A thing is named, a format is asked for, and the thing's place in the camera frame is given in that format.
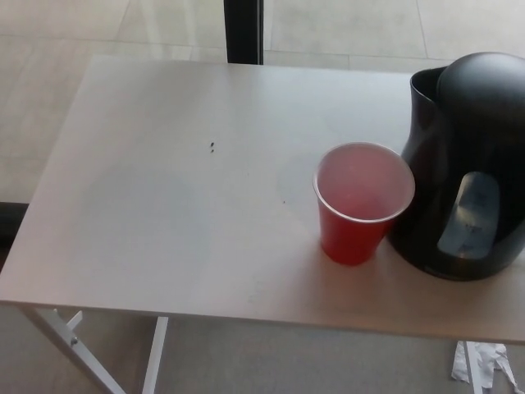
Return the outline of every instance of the black kettle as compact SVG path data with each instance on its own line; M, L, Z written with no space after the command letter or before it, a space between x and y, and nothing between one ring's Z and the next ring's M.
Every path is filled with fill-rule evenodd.
M416 192L390 242L438 277L489 277L525 246L525 59L475 53L410 88Z

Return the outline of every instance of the red cup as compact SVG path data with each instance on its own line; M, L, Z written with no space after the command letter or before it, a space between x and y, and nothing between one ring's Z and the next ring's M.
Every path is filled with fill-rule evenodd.
M329 151L319 164L313 187L322 248L331 259L346 265L372 257L415 191L407 163L394 151L366 142Z

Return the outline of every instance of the kettle lid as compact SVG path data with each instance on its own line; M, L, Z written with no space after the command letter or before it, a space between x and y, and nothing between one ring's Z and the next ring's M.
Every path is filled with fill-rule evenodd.
M525 59L504 53L461 57L441 73L437 101L462 124L525 129Z

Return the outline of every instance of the crumpled paper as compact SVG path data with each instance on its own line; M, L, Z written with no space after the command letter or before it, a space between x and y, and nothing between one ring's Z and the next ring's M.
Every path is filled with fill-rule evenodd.
M481 343L473 342L476 349L475 357L479 366L479 374L482 380L483 388L492 388L494 381L494 371L501 370L514 387L514 394L525 394L519 388L512 369L510 368L509 359L507 358L507 349L500 343ZM454 365L452 366L452 378L469 383L467 359L465 357L464 342L459 341L456 346L454 355Z

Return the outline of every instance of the cup rim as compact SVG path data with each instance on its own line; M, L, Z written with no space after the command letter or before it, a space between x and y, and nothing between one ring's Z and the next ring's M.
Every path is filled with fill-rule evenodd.
M404 168L404 170L410 175L410 177L409 177L410 178L410 191L409 191L410 198L407 199L407 202L405 204L403 204L401 206L401 208L399 208L397 211L395 211L391 215L389 215L387 217L384 217L384 218L378 218L378 219L359 219L359 218L354 218L352 216L345 215L345 214L339 212L337 209L335 209L331 205L329 205L325 199L323 199L323 197L321 195L321 192L319 191L319 186L317 184L317 176L319 174L319 169L321 168L322 162L330 153L334 152L337 149L341 149L341 148L344 148L344 147L347 147L347 146L350 146L350 145L352 145L352 146L367 146L367 147L371 147L371 148L374 148L374 149L379 149L379 150L389 154L390 156L394 157L401 164L401 166ZM392 150L390 148L387 148L384 145L376 144L376 143L373 143L373 142L348 142L348 143L345 143L345 144L340 144L340 145L335 146L334 148L330 149L329 151L327 151L322 156L321 161L317 165L317 170L313 174L313 189L315 190L315 194L317 195L317 198L324 204L324 206L327 207L328 209L330 209L335 215L339 216L340 218L349 220L351 222L373 224L373 223L388 222L391 219L396 218L397 216L399 216L406 208L408 208L409 205L412 203L414 194L416 192L416 182L413 179L412 170L410 169L409 165L394 150Z

